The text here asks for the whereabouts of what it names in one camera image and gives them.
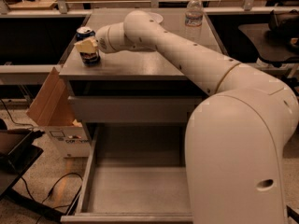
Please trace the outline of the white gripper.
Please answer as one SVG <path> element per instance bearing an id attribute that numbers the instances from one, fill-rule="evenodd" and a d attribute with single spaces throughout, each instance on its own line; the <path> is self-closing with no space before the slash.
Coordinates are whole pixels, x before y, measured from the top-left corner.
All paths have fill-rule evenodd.
<path id="1" fill-rule="evenodd" d="M 131 47 L 131 41 L 125 35 L 122 22 L 100 28 L 95 37 L 96 39 L 93 36 L 87 37 L 76 42 L 74 46 L 82 53 L 95 53 L 98 48 L 104 53 L 115 53 Z"/>

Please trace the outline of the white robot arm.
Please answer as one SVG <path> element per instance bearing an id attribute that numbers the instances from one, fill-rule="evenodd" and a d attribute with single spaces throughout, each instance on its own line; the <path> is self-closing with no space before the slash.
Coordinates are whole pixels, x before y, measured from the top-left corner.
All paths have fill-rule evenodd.
<path id="1" fill-rule="evenodd" d="M 163 28 L 135 10 L 83 48 L 157 51 L 207 94 L 190 115 L 185 161 L 193 224 L 288 224 L 283 148 L 298 123 L 284 82 Z"/>

